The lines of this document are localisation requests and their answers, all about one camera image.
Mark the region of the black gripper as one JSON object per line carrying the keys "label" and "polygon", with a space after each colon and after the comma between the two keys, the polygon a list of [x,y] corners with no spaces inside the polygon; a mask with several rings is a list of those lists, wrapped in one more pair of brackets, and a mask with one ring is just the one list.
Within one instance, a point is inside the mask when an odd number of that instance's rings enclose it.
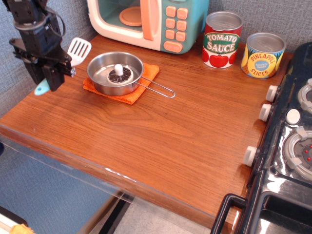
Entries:
{"label": "black gripper", "polygon": [[11,39],[15,56],[24,62],[24,65],[36,85],[45,78],[50,90],[56,91],[64,82],[65,74],[70,76],[72,69],[71,57],[61,47],[62,37],[66,32],[60,32],[58,19],[54,12],[39,13],[37,20],[23,18],[13,21],[19,31],[20,39]]}

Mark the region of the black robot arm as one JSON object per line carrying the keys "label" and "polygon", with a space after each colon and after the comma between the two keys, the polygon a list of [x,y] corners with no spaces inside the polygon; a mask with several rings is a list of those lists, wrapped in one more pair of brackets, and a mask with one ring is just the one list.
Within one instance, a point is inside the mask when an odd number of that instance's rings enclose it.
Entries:
{"label": "black robot arm", "polygon": [[21,59],[36,85],[47,81],[56,91],[72,75],[70,55],[62,49],[66,28],[60,28],[58,13],[47,7],[45,0],[5,0],[7,11],[13,16],[20,38],[12,38],[14,55]]}

